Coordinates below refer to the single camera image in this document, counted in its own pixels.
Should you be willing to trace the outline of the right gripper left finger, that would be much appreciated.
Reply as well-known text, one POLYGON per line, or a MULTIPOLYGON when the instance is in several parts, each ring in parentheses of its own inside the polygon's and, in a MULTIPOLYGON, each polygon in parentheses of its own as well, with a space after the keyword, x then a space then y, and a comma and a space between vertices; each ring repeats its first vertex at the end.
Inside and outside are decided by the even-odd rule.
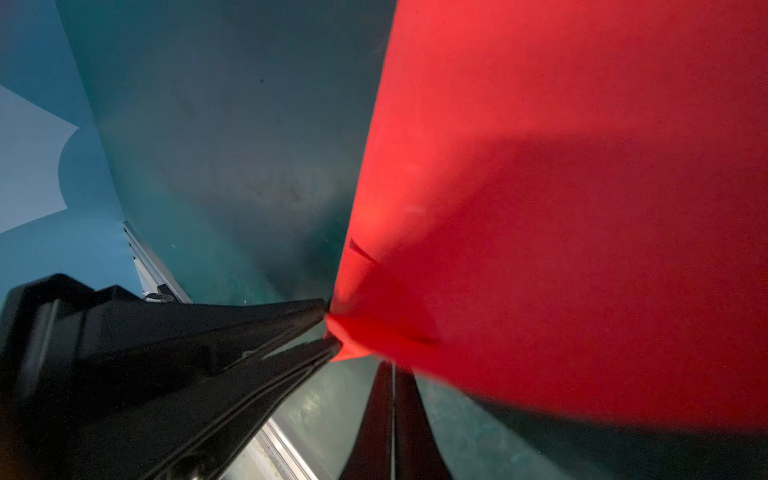
POLYGON ((390 480, 393 461, 393 370, 379 364, 341 480, 390 480))

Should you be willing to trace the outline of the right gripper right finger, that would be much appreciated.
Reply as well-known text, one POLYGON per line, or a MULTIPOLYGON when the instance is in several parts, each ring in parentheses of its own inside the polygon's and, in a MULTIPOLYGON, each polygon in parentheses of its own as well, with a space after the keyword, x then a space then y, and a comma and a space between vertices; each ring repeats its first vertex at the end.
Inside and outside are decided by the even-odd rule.
POLYGON ((395 369, 396 479, 452 479, 435 441, 414 375, 395 369))

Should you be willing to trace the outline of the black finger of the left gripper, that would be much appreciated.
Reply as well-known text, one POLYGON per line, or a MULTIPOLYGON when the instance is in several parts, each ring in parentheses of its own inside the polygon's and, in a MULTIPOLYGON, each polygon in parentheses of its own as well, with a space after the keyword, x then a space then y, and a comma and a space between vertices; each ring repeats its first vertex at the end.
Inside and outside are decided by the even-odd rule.
POLYGON ((278 407, 340 350, 334 337, 248 358, 136 406, 120 405, 68 442, 66 479, 217 479, 278 407))

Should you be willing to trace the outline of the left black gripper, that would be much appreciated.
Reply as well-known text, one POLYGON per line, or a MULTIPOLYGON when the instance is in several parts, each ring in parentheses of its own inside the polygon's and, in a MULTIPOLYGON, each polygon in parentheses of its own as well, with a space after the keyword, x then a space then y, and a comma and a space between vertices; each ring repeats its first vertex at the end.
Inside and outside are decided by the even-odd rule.
POLYGON ((287 349, 318 325, 321 299, 257 306, 145 302, 56 274, 14 288, 1 314, 1 391, 14 446, 3 462, 26 478, 141 479, 144 384, 189 384, 232 368, 273 375, 329 360, 329 343, 287 349))

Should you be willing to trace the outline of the red square paper sheet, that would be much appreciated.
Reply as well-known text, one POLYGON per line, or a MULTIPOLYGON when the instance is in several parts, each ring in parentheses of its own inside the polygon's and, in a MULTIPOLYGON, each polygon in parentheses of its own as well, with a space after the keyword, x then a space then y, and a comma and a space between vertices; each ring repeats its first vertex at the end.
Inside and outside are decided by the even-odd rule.
POLYGON ((330 331, 481 397, 767 426, 767 5, 401 1, 330 331))

